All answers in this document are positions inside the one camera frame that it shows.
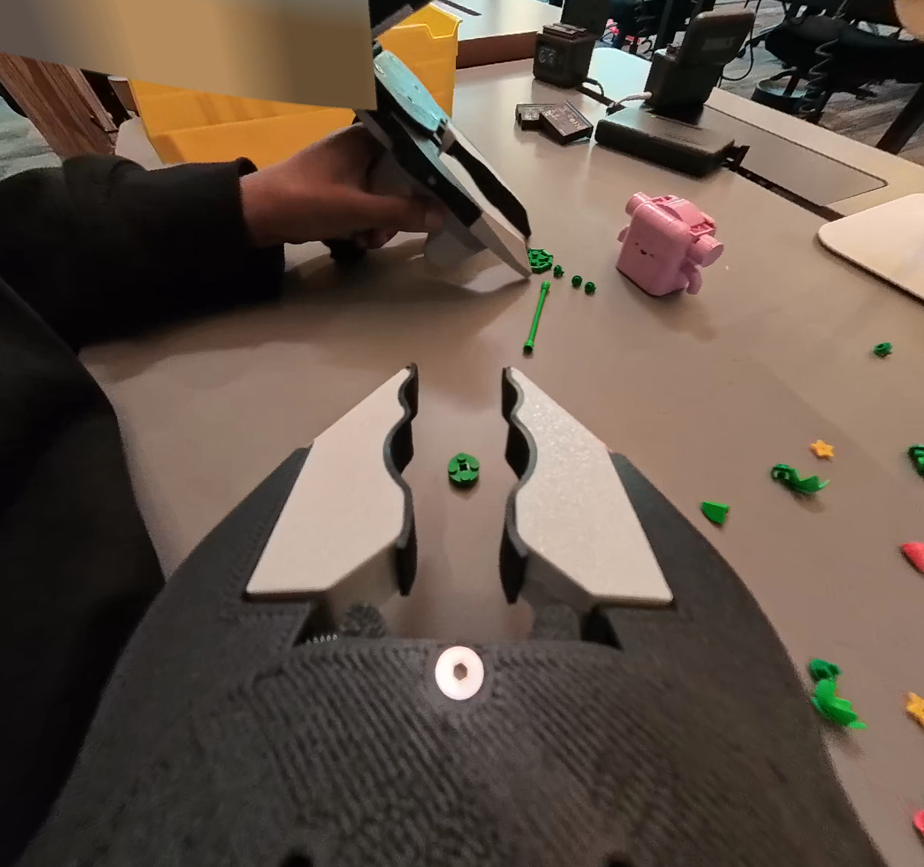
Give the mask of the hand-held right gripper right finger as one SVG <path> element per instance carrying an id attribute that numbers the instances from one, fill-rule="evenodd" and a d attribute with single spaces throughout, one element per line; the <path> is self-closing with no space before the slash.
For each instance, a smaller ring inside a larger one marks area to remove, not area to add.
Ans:
<path id="1" fill-rule="evenodd" d="M 674 602 L 607 445 L 521 370 L 502 371 L 502 592 L 510 605 L 665 608 Z"/>

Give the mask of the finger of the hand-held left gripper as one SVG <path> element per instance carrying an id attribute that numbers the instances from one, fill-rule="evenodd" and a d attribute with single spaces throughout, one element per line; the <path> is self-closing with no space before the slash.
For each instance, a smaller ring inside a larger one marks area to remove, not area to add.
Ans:
<path id="1" fill-rule="evenodd" d="M 502 214 L 510 225 L 514 226 L 523 237 L 531 237 L 532 228 L 525 206 L 475 150 L 469 150 L 466 147 L 450 147 L 449 156 L 464 168 L 483 197 Z"/>
<path id="2" fill-rule="evenodd" d="M 442 229 L 424 240 L 427 262 L 445 271 L 461 272 L 484 253 L 500 260 L 520 277 L 532 275 L 527 239 L 490 214 L 480 215 L 469 226 L 449 215 Z"/>

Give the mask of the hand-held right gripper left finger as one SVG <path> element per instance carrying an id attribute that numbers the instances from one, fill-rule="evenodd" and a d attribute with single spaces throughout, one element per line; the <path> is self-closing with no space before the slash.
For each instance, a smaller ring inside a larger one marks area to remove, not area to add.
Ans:
<path id="1" fill-rule="evenodd" d="M 397 371 L 307 450 L 248 581 L 254 601 L 379 606 L 417 573 L 413 457 L 419 371 Z"/>

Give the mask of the thin green rod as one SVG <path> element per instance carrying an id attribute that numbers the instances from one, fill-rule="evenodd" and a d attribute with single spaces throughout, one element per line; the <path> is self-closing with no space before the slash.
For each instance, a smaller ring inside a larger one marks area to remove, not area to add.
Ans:
<path id="1" fill-rule="evenodd" d="M 539 331 L 540 320 L 542 318 L 548 295 L 551 291 L 551 282 L 543 280 L 539 286 L 538 296 L 535 309 L 530 320 L 526 339 L 522 345 L 522 354 L 524 357 L 531 357 L 535 352 L 537 334 Z"/>

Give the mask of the person's left hand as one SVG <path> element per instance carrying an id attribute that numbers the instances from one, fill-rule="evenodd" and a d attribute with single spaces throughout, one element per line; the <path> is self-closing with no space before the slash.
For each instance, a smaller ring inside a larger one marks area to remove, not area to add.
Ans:
<path id="1" fill-rule="evenodd" d="M 440 203 L 372 192 L 370 176 L 381 154 L 376 139 L 352 125 L 241 178 L 252 243 L 269 248 L 349 239 L 378 249 L 399 233 L 439 231 L 446 214 Z"/>

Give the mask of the large black battery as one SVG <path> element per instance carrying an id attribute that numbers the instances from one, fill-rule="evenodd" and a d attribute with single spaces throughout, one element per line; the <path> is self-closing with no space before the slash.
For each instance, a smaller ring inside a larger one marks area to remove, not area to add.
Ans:
<path id="1" fill-rule="evenodd" d="M 589 140 L 594 133 L 594 123 L 571 103 L 565 102 L 545 106 L 539 112 L 539 130 L 556 144 L 566 146 Z"/>

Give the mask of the black charger case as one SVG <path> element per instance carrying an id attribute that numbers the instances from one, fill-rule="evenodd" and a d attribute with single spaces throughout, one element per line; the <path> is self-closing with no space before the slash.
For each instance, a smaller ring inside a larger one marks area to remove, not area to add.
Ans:
<path id="1" fill-rule="evenodd" d="M 543 26 L 536 36 L 533 76 L 542 83 L 563 89 L 583 85 L 599 36 L 599 33 L 560 22 Z"/>

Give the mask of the pink toy figure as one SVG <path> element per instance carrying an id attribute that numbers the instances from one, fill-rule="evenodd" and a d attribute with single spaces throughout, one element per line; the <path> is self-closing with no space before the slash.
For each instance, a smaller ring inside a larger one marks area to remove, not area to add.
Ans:
<path id="1" fill-rule="evenodd" d="M 627 202 L 628 224 L 619 233 L 616 269 L 653 297 L 697 295 L 702 269 L 723 253 L 714 219 L 676 195 L 635 193 Z"/>

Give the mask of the yellow plastic bin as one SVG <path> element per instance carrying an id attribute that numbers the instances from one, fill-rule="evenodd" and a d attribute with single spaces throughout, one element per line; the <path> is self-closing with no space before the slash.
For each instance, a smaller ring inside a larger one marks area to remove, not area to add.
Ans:
<path id="1" fill-rule="evenodd" d="M 447 115 L 453 113 L 460 24 L 455 14 L 427 6 L 381 40 Z M 262 101 L 137 79 L 129 86 L 148 139 L 168 165 L 246 157 L 264 168 L 348 126 L 354 118 L 345 108 Z"/>

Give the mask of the green curled leaves piece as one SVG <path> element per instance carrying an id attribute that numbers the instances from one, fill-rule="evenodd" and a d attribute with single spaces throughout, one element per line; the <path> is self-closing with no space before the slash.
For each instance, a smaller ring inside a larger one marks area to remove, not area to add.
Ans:
<path id="1" fill-rule="evenodd" d="M 794 466 L 785 463 L 773 465 L 770 478 L 788 491 L 803 496 L 815 496 L 830 484 L 829 480 L 821 479 L 818 475 L 802 475 Z"/>

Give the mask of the black standing device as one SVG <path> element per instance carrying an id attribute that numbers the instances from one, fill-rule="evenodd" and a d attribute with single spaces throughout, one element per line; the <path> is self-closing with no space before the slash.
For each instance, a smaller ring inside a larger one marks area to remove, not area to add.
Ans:
<path id="1" fill-rule="evenodd" d="M 679 45 L 653 53 L 645 108 L 682 119 L 700 114 L 725 67 L 742 51 L 754 21 L 755 14 L 744 9 L 699 13 Z"/>

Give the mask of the person's black jacket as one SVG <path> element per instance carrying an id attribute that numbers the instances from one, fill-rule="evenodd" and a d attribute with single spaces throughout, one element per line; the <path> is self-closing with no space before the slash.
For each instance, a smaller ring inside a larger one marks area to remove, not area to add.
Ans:
<path id="1" fill-rule="evenodd" d="M 1 314 L 1 863 L 12 865 L 164 577 L 108 398 L 7 285 Z"/>

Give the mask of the bright green leaves piece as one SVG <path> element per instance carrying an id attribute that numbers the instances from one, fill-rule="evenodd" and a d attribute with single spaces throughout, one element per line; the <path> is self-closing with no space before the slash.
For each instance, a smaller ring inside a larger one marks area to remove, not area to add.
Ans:
<path id="1" fill-rule="evenodd" d="M 814 685 L 810 701 L 815 711 L 829 723 L 846 729 L 867 728 L 853 703 L 840 694 L 837 681 L 833 678 L 819 679 Z"/>

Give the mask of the wooden furniture piece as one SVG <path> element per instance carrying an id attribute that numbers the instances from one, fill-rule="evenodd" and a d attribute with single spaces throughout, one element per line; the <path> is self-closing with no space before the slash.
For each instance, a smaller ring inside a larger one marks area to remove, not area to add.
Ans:
<path id="1" fill-rule="evenodd" d="M 1 53 L 2 96 L 60 158 L 113 155 L 120 126 L 136 109 L 124 78 Z"/>

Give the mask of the white flat board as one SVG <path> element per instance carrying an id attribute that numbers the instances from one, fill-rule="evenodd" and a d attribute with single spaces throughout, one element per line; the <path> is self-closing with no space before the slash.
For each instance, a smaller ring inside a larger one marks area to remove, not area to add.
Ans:
<path id="1" fill-rule="evenodd" d="M 822 226 L 824 249 L 923 301 L 923 194 L 918 192 Z"/>

